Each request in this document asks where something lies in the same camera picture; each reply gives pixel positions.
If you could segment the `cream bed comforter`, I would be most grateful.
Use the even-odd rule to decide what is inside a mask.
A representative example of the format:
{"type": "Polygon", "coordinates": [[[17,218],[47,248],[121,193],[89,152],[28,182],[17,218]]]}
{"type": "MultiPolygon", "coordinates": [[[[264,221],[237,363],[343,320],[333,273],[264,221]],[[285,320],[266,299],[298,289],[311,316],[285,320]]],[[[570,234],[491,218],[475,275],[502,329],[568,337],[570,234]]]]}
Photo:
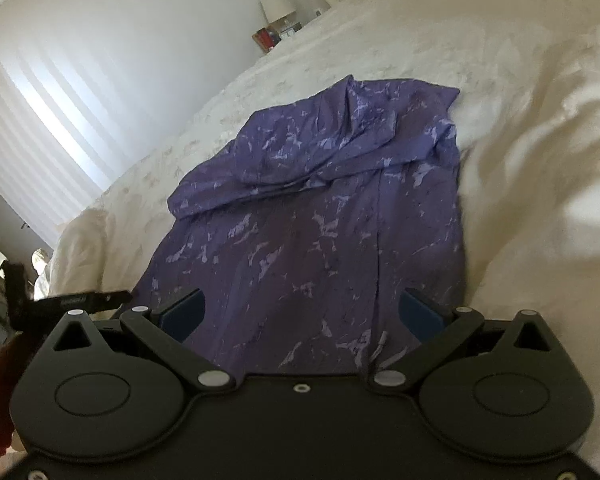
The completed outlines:
{"type": "Polygon", "coordinates": [[[600,472],[600,0],[344,0],[212,98],[69,223],[55,295],[133,287],[166,199],[256,110],[345,76],[455,87],[468,304],[539,311],[595,396],[600,472]]]}

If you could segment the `white table lamp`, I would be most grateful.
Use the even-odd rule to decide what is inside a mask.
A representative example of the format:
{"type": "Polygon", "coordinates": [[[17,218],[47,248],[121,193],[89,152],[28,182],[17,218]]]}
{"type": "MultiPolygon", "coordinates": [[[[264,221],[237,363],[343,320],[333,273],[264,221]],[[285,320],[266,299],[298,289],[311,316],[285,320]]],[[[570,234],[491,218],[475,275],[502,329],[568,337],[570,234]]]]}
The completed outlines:
{"type": "Polygon", "coordinates": [[[296,13],[296,7],[290,0],[260,0],[260,3],[270,25],[287,21],[296,13]]]}

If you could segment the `red book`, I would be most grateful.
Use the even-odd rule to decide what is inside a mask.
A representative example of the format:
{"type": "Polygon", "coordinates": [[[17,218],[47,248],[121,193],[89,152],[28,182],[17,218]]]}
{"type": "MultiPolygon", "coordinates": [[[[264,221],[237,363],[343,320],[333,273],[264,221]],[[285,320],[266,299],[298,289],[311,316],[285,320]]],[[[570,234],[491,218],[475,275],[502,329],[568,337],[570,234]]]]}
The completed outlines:
{"type": "Polygon", "coordinates": [[[280,43],[277,32],[271,27],[259,29],[252,35],[252,39],[264,53],[271,52],[280,43]]]}

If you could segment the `purple patterned hooded jacket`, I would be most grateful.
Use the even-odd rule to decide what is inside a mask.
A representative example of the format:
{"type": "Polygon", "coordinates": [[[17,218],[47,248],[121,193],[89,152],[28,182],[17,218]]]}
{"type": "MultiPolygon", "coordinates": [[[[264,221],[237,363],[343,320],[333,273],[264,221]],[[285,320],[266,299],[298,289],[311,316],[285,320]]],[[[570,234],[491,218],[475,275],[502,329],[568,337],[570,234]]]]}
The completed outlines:
{"type": "Polygon", "coordinates": [[[169,197],[174,223],[135,303],[200,290],[187,347],[238,377],[355,373],[405,356],[419,339],[400,320],[404,290],[445,309],[464,299],[459,94],[346,77],[255,112],[169,197]]]}

